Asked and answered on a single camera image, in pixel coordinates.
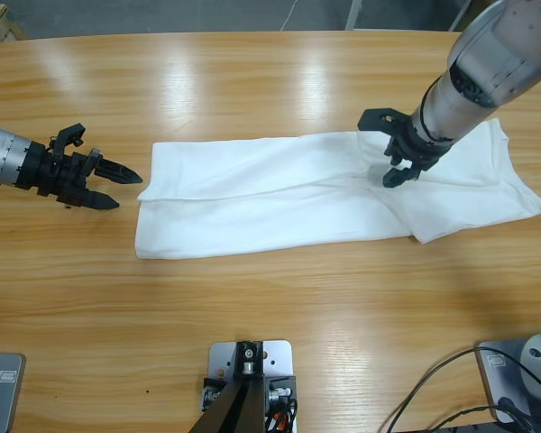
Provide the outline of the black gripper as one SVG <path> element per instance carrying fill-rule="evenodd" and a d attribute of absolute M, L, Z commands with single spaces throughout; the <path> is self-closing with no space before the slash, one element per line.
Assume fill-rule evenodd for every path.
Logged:
<path fill-rule="evenodd" d="M 421 171 L 433 167 L 451 148 L 451 143 L 428 142 L 421 138 L 411 121 L 407 121 L 399 137 L 390 141 L 384 155 L 391 165 L 398 165 L 402 158 L 411 162 L 410 168 L 391 168 L 382 178 L 384 188 L 396 188 L 409 180 L 417 180 Z"/>
<path fill-rule="evenodd" d="M 96 175 L 115 183 L 142 183 L 133 170 L 117 162 L 102 160 L 94 149 L 88 156 L 74 152 L 71 156 L 48 151 L 39 143 L 31 143 L 24 150 L 15 186 L 19 189 L 36 188 L 43 197 L 54 195 L 66 205 L 91 209 L 115 209 L 119 203 L 107 194 L 89 190 L 87 177 L 96 167 Z"/>

